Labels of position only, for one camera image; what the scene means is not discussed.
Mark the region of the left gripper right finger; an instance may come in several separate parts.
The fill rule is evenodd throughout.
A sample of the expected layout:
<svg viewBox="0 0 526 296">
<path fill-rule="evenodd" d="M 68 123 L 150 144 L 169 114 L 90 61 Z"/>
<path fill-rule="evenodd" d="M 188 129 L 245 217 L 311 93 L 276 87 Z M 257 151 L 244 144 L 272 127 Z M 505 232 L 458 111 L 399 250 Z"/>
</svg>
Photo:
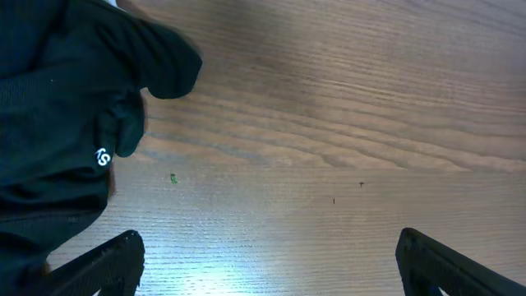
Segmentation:
<svg viewBox="0 0 526 296">
<path fill-rule="evenodd" d="M 406 296 L 525 296 L 525 287 L 413 228 L 395 257 Z"/>
</svg>

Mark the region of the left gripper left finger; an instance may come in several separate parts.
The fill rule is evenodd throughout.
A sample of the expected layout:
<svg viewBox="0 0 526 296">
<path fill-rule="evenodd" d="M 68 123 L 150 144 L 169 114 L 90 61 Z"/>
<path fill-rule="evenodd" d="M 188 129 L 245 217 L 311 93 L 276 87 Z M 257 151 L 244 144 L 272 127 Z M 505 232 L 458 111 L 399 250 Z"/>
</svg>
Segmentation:
<svg viewBox="0 0 526 296">
<path fill-rule="evenodd" d="M 134 296 L 145 264 L 139 233 L 127 230 L 51 272 L 40 288 L 52 296 Z"/>
</svg>

